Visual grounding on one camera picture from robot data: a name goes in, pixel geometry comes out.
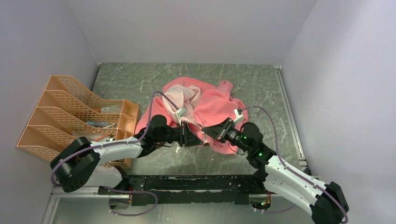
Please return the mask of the pink zip-up jacket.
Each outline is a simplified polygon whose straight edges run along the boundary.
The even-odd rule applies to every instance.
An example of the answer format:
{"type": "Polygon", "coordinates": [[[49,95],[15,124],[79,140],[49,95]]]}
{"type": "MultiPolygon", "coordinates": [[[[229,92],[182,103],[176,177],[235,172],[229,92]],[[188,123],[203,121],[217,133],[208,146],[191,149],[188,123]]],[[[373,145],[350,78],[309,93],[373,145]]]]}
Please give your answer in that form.
{"type": "Polygon", "coordinates": [[[147,126],[148,119],[163,115],[167,125],[176,127],[176,109],[169,103],[171,100],[178,108],[185,108],[186,114],[181,118],[188,123],[192,132],[204,143],[220,154],[235,154],[237,148],[227,143],[221,144],[201,132],[202,127],[213,126],[227,118],[235,119],[234,110],[245,105],[238,98],[231,96],[233,84],[222,80],[218,86],[189,77],[178,77],[163,87],[164,95],[154,97],[151,110],[146,110],[136,125],[135,132],[147,126]]]}

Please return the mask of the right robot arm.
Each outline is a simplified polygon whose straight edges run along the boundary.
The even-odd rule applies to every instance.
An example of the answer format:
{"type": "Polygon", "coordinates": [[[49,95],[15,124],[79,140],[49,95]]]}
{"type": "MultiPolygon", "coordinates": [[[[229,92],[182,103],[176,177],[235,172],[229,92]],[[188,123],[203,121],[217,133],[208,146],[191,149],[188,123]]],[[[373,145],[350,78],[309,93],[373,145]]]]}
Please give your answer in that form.
{"type": "Polygon", "coordinates": [[[232,119],[204,127],[202,132],[219,143],[230,143],[247,153],[249,164],[256,169],[252,188],[284,197],[307,212],[316,224],[344,224],[349,206],[342,188],[335,182],[325,183],[282,159],[266,146],[257,125],[248,122],[237,129],[232,119]]]}

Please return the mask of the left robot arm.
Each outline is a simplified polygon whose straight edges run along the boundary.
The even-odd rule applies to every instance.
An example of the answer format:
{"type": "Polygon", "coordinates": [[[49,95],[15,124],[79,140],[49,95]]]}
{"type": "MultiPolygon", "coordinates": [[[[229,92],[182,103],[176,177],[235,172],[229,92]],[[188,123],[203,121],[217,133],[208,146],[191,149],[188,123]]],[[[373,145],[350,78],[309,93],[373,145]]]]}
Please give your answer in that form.
{"type": "Polygon", "coordinates": [[[203,144],[187,123],[170,127],[163,115],[155,115],[140,133],[123,140],[104,143],[79,137],[52,160],[50,180],[65,193],[82,187],[104,186],[123,194],[129,188],[127,174],[119,166],[103,165],[119,159],[141,158],[162,147],[163,143],[173,142],[181,147],[203,144]]]}

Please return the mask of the orange mesh file rack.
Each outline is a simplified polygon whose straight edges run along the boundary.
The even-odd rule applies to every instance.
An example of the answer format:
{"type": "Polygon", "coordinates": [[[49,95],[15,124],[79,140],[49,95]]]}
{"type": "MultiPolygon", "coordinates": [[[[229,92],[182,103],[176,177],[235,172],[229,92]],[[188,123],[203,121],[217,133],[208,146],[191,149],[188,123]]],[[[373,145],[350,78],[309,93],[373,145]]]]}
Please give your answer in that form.
{"type": "Polygon", "coordinates": [[[99,142],[108,122],[91,119],[104,100],[72,76],[51,76],[17,147],[51,162],[77,137],[99,142]]]}

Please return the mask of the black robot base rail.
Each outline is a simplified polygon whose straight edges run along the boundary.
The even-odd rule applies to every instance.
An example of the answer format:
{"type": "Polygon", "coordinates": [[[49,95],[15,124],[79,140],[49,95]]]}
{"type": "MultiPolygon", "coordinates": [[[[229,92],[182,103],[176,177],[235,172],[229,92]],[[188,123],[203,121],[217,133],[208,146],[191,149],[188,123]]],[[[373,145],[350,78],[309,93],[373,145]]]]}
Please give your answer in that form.
{"type": "Polygon", "coordinates": [[[264,198],[263,184],[252,175],[131,175],[116,187],[133,190],[132,206],[182,203],[234,203],[249,205],[264,198]]]}

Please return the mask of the aluminium table frame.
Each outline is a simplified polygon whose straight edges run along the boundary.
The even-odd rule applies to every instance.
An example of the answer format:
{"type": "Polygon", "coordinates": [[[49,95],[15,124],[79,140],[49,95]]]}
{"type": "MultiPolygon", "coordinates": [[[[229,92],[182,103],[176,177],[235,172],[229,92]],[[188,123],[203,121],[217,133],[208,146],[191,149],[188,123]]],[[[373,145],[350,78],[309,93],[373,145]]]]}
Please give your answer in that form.
{"type": "MultiPolygon", "coordinates": [[[[110,208],[117,209],[126,209],[132,206],[132,195],[135,194],[133,190],[120,190],[120,192],[114,192],[108,190],[102,186],[93,186],[93,187],[82,187],[76,191],[71,193],[65,193],[62,188],[54,188],[52,195],[59,198],[103,198],[107,199],[110,204],[110,208]]],[[[251,198],[250,204],[247,205],[249,207],[253,207],[257,210],[267,210],[271,206],[272,197],[277,196],[275,193],[271,193],[267,191],[267,194],[264,198],[251,198]]]]}

